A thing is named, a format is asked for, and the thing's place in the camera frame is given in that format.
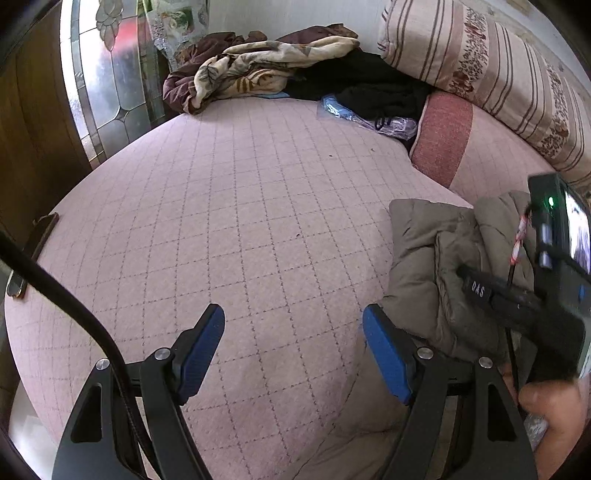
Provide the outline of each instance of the blue gripper pad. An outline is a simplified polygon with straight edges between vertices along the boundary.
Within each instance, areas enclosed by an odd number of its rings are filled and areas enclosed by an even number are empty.
[[[181,346],[176,352],[177,355],[180,354],[180,358],[177,357],[176,359],[182,361],[180,372],[177,373],[180,378],[177,389],[180,405],[185,405],[187,400],[199,391],[222,338],[224,325],[225,315],[222,308],[219,305],[211,304],[207,307],[197,325],[190,330],[185,330],[178,337],[175,345],[180,340],[185,341],[185,348]]]
[[[409,351],[414,350],[413,341],[406,332],[394,327],[376,304],[368,305],[363,311],[363,332],[388,390],[408,405],[413,396],[413,379],[409,375],[414,376],[416,369],[413,353]]]

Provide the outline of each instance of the pillow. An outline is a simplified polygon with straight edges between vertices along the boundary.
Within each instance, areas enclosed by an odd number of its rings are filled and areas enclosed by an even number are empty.
[[[589,119],[539,52],[453,0],[389,0],[382,20],[378,48],[388,64],[487,111],[588,196]]]
[[[440,90],[427,99],[410,157],[419,171],[473,205],[480,197],[527,192],[529,175],[554,171],[501,122]]]

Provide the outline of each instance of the brown blanket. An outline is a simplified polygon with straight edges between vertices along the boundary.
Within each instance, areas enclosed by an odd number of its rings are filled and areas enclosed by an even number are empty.
[[[185,111],[199,113],[217,99],[278,93],[296,69],[344,57],[357,47],[359,40],[350,37],[326,37],[308,44],[267,40],[229,47],[199,67]]]
[[[326,27],[313,26],[290,33],[277,41],[283,43],[307,44],[321,38],[338,35],[340,37],[357,38],[357,33],[344,27],[343,24],[332,24]],[[189,111],[190,91],[194,87],[194,77],[204,61],[220,55],[228,47],[267,40],[267,36],[258,30],[248,34],[248,38],[236,36],[234,32],[211,33],[203,37],[196,45],[185,48],[181,53],[184,62],[178,70],[171,72],[163,84],[163,99],[174,111]]]

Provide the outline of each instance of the grid pattern sheet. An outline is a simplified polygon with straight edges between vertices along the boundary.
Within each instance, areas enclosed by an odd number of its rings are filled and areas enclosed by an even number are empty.
[[[216,479],[275,478],[342,408],[363,307],[391,262],[388,204],[468,205],[402,145],[298,100],[218,101],[158,127],[56,207],[40,257],[140,361],[210,302],[226,331],[183,408]],[[22,381],[60,437],[103,353],[32,288],[7,300]]]

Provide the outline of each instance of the screw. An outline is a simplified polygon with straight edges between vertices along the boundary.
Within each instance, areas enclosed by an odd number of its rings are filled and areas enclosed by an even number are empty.
[[[419,358],[423,360],[430,360],[433,358],[433,350],[426,346],[422,346],[420,349],[417,350],[417,355]]]
[[[96,363],[96,369],[97,370],[104,370],[105,368],[107,368],[109,365],[111,364],[111,362],[109,362],[108,358],[101,358],[97,363]]]
[[[154,352],[156,360],[166,360],[170,356],[170,348],[159,348]]]
[[[481,356],[478,359],[478,364],[482,368],[492,368],[492,360],[490,358],[488,358],[487,356]]]

